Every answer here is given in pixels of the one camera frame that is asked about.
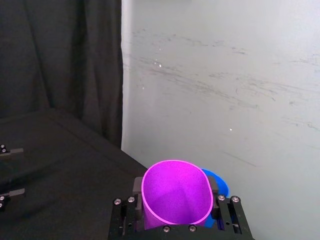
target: purple cup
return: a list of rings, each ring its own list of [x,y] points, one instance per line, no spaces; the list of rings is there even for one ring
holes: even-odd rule
[[[145,230],[176,224],[204,226],[214,204],[206,174],[180,160],[152,165],[143,176],[141,192]]]

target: cup rim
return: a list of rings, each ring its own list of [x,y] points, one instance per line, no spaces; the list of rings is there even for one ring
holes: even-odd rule
[[[207,175],[205,174],[205,172],[204,172],[200,167],[198,167],[197,165],[194,165],[193,163],[190,163],[190,162],[188,162],[188,161],[183,161],[183,160],[175,160],[175,159],[172,159],[172,160],[159,161],[159,162],[153,164],[151,167],[149,167],[149,169],[145,172],[145,174],[144,174],[144,176],[143,176],[143,178],[142,178],[142,184],[141,184],[142,201],[143,201],[144,207],[147,208],[148,211],[149,211],[154,217],[156,217],[158,220],[162,221],[163,223],[168,224],[168,225],[178,225],[178,224],[180,224],[180,223],[170,222],[170,221],[168,221],[168,220],[163,219],[163,218],[160,217],[159,215],[157,215],[157,214],[151,209],[151,207],[150,207],[149,204],[147,203],[146,197],[145,197],[144,186],[145,186],[145,179],[146,179],[146,176],[147,176],[148,172],[149,172],[153,167],[155,167],[155,166],[157,166],[157,165],[159,165],[159,164],[162,164],[162,163],[164,163],[164,162],[181,162],[181,163],[184,163],[184,164],[191,165],[191,166],[195,167],[196,169],[198,169],[198,170],[203,174],[203,176],[204,176],[204,178],[205,178],[205,180],[206,180],[206,183],[207,183],[209,189],[211,189],[211,187],[210,187],[210,182],[209,182],[209,179],[208,179]],[[207,212],[201,219],[199,219],[198,221],[192,222],[192,223],[190,223],[190,224],[196,225],[196,224],[199,224],[199,223],[205,221],[206,218],[207,218],[207,217],[209,216],[209,214],[211,213],[212,207],[213,207],[213,205],[214,205],[214,196],[213,196],[211,190],[210,190],[209,192],[210,192],[210,208],[209,208],[208,212]]]

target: black table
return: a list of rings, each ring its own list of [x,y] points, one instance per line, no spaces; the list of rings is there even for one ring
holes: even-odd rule
[[[54,109],[1,119],[0,143],[23,148],[25,156],[0,162],[0,191],[26,189],[0,212],[0,240],[106,240],[112,200],[130,195],[146,171]]]

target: bolt head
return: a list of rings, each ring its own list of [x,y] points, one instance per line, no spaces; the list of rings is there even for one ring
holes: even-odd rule
[[[232,201],[237,203],[240,201],[240,199],[237,196],[232,197]]]
[[[195,232],[197,230],[197,227],[195,225],[190,225],[189,226],[189,231],[190,232]]]
[[[169,226],[164,226],[164,227],[163,227],[163,231],[164,231],[165,233],[168,233],[168,232],[170,231],[170,227],[169,227]]]
[[[131,196],[128,198],[129,203],[133,203],[135,201],[135,197]]]
[[[117,198],[116,200],[114,200],[114,205],[119,205],[121,203],[121,199]]]
[[[219,195],[219,196],[218,196],[218,199],[219,199],[220,201],[224,201],[226,198],[225,198],[225,196],[223,196],[223,195]]]

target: scratched white wall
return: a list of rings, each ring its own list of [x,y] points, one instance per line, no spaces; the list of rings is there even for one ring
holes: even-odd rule
[[[320,237],[320,1],[122,0],[123,150],[183,159],[257,240]]]

